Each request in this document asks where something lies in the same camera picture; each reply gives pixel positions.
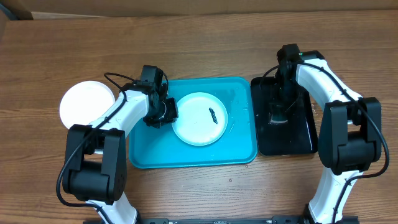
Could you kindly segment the light blue plate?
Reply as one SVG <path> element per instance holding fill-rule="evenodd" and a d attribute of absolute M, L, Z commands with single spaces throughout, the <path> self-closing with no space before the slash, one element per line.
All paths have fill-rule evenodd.
<path fill-rule="evenodd" d="M 228 124 L 228 113 L 217 97 L 204 92 L 191 93 L 177 102 L 178 118 L 174 133 L 192 146 L 206 146 L 219 140 Z"/>

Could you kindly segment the white plate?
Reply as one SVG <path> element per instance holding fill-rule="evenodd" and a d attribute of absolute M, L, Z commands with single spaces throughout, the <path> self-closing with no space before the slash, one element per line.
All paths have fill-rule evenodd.
<path fill-rule="evenodd" d="M 72 86 L 63 96 L 59 115 L 69 129 L 74 124 L 87 125 L 98 119 L 115 102 L 113 92 L 103 83 L 84 81 Z"/>

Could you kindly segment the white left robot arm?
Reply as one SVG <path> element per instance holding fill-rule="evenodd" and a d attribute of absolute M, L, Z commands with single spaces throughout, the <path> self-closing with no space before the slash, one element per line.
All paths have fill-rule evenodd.
<path fill-rule="evenodd" d="M 174 98 L 155 91 L 121 91 L 100 118 L 68 130 L 65 162 L 56 183 L 59 201 L 68 207 L 94 208 L 103 223 L 136 223 L 138 212 L 124 193 L 126 137 L 140 120 L 160 128 L 176 119 Z"/>

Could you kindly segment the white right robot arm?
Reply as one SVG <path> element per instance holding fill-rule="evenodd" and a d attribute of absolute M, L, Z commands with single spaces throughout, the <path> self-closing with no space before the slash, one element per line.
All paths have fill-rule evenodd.
<path fill-rule="evenodd" d="M 314 50 L 284 45 L 278 64 L 251 82 L 257 146 L 265 156 L 317 153 L 317 191 L 300 223 L 357 223 L 343 207 L 358 179 L 389 157 L 381 133 L 381 104 L 347 87 Z"/>

